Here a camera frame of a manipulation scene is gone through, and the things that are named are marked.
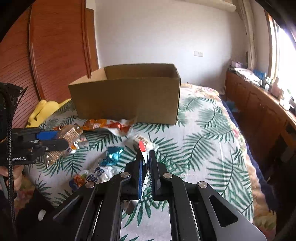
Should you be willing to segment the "person's left hand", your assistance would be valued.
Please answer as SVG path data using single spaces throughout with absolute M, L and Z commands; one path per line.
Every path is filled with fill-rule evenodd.
M 14 181 L 14 190 L 18 191 L 20 190 L 20 187 L 22 185 L 22 171 L 23 171 L 24 166 L 20 165 L 20 166 L 14 166 L 13 169 L 13 181 Z M 8 177 L 9 176 L 9 171 L 8 168 L 1 166 L 0 168 L 0 174 L 4 177 Z

